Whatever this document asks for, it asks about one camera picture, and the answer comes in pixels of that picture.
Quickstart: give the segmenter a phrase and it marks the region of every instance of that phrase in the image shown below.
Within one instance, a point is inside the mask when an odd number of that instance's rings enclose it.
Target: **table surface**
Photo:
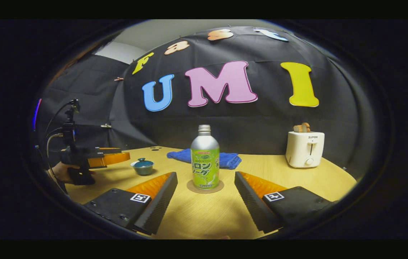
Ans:
[[[236,169],[220,169],[220,180],[224,183],[222,190],[198,194],[187,187],[192,179],[191,164],[166,156],[168,152],[180,149],[155,146],[155,151],[151,147],[126,151],[130,152],[130,160],[107,168],[91,169],[96,172],[94,185],[66,184],[66,188],[73,201],[84,204],[111,188],[126,190],[165,173],[176,172],[178,184],[157,234],[150,236],[154,239],[218,239],[222,236],[255,239],[270,234],[258,231],[253,222],[234,185],[237,171],[286,188],[301,186],[329,201],[341,199],[356,184],[351,175],[324,158],[315,168],[296,169],[287,164],[283,155],[240,154],[242,161]],[[135,172],[130,164],[139,158],[154,162],[153,174],[140,176]]]

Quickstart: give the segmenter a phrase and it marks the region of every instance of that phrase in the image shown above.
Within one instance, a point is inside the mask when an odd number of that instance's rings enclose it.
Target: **hand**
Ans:
[[[79,166],[74,165],[74,164],[64,164],[62,162],[59,162],[58,164],[56,164],[52,170],[55,174],[55,177],[64,183],[73,183],[73,181],[71,180],[71,178],[69,177],[68,174],[68,168],[76,168],[79,169]]]

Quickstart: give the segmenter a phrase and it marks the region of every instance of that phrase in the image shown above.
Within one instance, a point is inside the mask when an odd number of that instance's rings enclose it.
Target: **aluminum bottle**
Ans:
[[[195,187],[212,190],[218,186],[220,146],[210,134],[210,125],[199,125],[198,137],[191,143],[191,167]]]

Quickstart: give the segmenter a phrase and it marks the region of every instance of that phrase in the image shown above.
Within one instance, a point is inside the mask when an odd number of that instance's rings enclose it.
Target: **round coaster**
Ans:
[[[217,187],[215,187],[212,190],[199,190],[198,188],[196,188],[194,186],[194,182],[193,180],[190,180],[187,184],[186,187],[188,187],[188,190],[194,192],[194,193],[198,193],[198,194],[211,194],[211,193],[215,193],[220,191],[221,189],[223,189],[223,187],[225,186],[225,184],[223,184],[222,181],[218,181],[218,185]]]

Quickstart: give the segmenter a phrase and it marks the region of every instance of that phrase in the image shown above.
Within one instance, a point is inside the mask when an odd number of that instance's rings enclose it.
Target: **letter m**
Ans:
[[[203,67],[188,70],[185,75],[191,82],[190,107],[200,107],[207,104],[207,98],[203,97],[202,90],[212,99],[214,103],[220,102],[228,85],[228,95],[225,100],[229,103],[247,103],[257,100],[257,95],[250,89],[249,80],[245,68],[245,61],[232,61],[223,65],[220,75],[214,77]]]

